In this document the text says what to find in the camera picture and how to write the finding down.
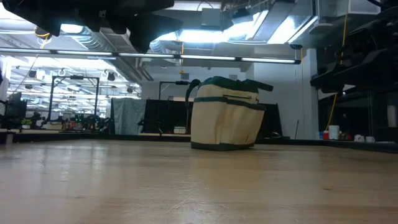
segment bag handle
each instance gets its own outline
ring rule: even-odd
[[[245,80],[243,81],[246,85],[251,85],[259,88],[260,90],[265,90],[265,91],[273,91],[274,87],[272,85],[268,85],[265,83],[257,82],[254,80]]]
[[[188,102],[189,102],[189,96],[191,95],[192,90],[198,86],[201,82],[197,79],[192,80],[191,84],[189,84],[189,87],[187,89],[187,93],[185,94],[185,106],[189,108]]]

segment wooden tabletop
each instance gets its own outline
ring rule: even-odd
[[[4,224],[394,223],[398,155],[57,141],[0,151]]]

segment gray curtain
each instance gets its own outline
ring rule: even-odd
[[[141,133],[142,126],[138,126],[138,122],[144,119],[146,102],[131,98],[113,99],[115,134]]]

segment green trim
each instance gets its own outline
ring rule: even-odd
[[[227,102],[227,97],[211,96],[211,97],[198,97],[193,101],[194,103],[199,102]]]
[[[263,105],[251,104],[251,103],[243,102],[240,100],[229,100],[227,97],[213,96],[213,97],[195,98],[194,103],[200,103],[200,102],[223,102],[223,103],[227,103],[229,105],[244,106],[244,107],[247,107],[247,108],[250,108],[253,110],[260,110],[260,111],[266,110],[266,107]]]
[[[229,90],[238,90],[238,91],[247,91],[251,93],[259,93],[259,89],[257,85],[252,85],[245,81],[234,81],[229,78],[215,76],[213,78],[206,79],[203,83],[199,85],[199,88],[204,85],[216,85],[222,88],[226,88]]]
[[[235,145],[235,144],[227,144],[227,143],[220,143],[220,144],[202,144],[197,142],[191,142],[192,149],[206,149],[206,150],[213,150],[213,151],[232,151],[232,150],[241,150],[241,149],[248,149],[253,147],[254,143],[252,144],[243,144],[243,145]]]

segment canvas tool bag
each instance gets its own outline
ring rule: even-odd
[[[192,110],[191,147],[228,151],[252,147],[260,130],[265,107],[258,104],[258,89],[273,86],[253,80],[213,77],[191,82],[185,102],[198,86]]]

